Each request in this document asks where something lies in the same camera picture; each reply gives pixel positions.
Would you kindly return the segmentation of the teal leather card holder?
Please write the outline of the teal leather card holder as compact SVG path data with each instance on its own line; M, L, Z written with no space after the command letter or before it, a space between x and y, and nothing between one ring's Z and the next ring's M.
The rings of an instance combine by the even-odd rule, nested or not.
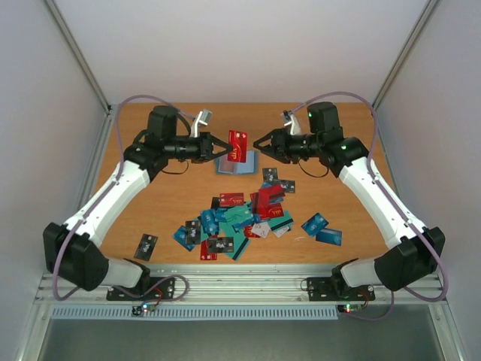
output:
M247 151L246 162L228 161L224 155L214 161L217 174L223 175L250 175L259 171L259 153L254 150Z

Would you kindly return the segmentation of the red gold VIP card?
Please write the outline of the red gold VIP card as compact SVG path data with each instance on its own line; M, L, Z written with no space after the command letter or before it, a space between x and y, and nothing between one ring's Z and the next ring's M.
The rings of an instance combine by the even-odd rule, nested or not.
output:
M232 150L227 157L228 161L245 163L247 160L247 133L230 130L228 143L232 146Z

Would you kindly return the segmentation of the black card near right arm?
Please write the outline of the black card near right arm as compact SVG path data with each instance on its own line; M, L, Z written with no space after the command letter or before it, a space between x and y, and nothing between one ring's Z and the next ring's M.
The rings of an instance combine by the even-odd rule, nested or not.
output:
M276 180L285 193L295 193L296 185L294 180Z

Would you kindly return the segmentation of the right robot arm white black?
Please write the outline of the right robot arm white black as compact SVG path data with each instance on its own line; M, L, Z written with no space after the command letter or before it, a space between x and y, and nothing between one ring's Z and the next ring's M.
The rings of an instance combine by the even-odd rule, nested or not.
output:
M361 202L388 248L382 256L333 268L334 294L345 299L369 284L382 284L395 292L438 270L445 235L408 211L360 139L344 136L336 105L308 105L307 116L310 131L303 134L294 113L284 111L284 126L254 141L254 148L284 164L317 158Z

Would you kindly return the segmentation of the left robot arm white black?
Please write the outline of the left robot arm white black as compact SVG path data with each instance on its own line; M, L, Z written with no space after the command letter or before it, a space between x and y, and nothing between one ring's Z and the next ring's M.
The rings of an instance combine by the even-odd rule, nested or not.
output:
M162 173L169 161L204 163L232 151L230 144L202 132L211 112L203 110L192 123L167 105L155 106L132 144L121 150L113 174L90 200L64 223L50 223L43 232L47 269L53 275L53 294L58 281L92 291L100 286L120 287L133 299L144 299L153 288L150 271L128 259L110 259L101 252L102 242L119 215L134 197Z

